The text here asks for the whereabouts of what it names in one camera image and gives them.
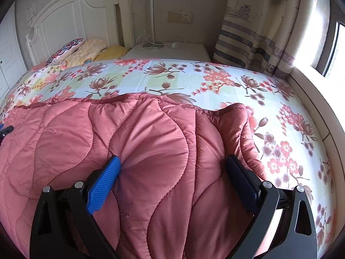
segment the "gray wall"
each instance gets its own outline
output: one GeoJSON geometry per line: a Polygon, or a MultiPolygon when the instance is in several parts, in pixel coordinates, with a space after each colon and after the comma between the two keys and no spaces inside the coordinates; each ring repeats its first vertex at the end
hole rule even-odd
{"type": "MultiPolygon", "coordinates": [[[[35,2],[36,13],[39,13],[51,0],[16,0],[16,26],[19,46],[25,64],[32,67],[26,49],[25,35],[33,36],[33,29],[27,28],[26,10],[35,2]]],[[[202,43],[209,54],[213,53],[223,21],[227,0],[154,0],[156,40],[173,41],[174,33],[184,34],[187,42],[202,43]],[[193,13],[193,23],[169,23],[168,11],[193,13]]],[[[132,0],[133,27],[135,39],[144,30],[150,33],[149,0],[132,0]]]]}

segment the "mattress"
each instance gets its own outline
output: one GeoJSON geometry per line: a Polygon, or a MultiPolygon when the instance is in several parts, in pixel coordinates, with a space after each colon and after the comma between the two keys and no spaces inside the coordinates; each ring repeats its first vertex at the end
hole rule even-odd
{"type": "MultiPolygon", "coordinates": [[[[168,59],[99,61],[66,70],[50,65],[27,72],[10,90],[0,104],[0,123],[19,105],[134,92],[208,110],[244,104],[268,180],[283,189],[304,187],[315,220],[318,257],[325,253],[336,223],[332,170],[315,124],[284,80],[215,63],[168,59]]],[[[278,222],[279,212],[267,237],[273,237],[278,222]]]]}

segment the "white nightstand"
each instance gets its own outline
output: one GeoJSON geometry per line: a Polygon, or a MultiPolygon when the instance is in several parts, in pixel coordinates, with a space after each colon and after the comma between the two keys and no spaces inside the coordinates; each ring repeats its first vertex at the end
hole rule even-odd
{"type": "Polygon", "coordinates": [[[162,48],[156,50],[142,49],[136,45],[122,59],[132,58],[167,58],[210,62],[204,45],[191,43],[181,44],[178,49],[172,49],[171,43],[164,43],[162,48]]]}

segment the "white headboard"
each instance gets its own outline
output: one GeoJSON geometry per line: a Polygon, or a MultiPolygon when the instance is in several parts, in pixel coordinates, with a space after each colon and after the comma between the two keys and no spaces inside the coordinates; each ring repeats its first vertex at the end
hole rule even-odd
{"type": "Polygon", "coordinates": [[[52,0],[32,23],[33,38],[26,36],[32,64],[47,61],[76,38],[103,39],[108,47],[119,45],[117,4],[124,45],[127,49],[133,47],[132,0],[52,0]]]}

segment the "metal bolt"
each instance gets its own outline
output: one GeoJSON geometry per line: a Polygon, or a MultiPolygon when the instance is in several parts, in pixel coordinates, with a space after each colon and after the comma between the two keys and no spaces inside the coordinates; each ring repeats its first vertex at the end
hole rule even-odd
{"type": "Polygon", "coordinates": [[[262,184],[267,189],[272,188],[272,183],[270,181],[264,181],[262,184]]]}
{"type": "Polygon", "coordinates": [[[43,192],[44,193],[48,193],[50,191],[50,186],[45,186],[44,188],[43,188],[43,192]]]}
{"type": "Polygon", "coordinates": [[[81,187],[84,186],[84,182],[83,181],[78,181],[74,184],[74,187],[76,187],[77,189],[80,189],[81,187]]]}
{"type": "Polygon", "coordinates": [[[298,185],[298,186],[296,187],[296,189],[297,189],[297,191],[299,191],[299,192],[301,192],[301,193],[304,192],[304,188],[303,188],[302,186],[300,186],[300,185],[298,185]]]}

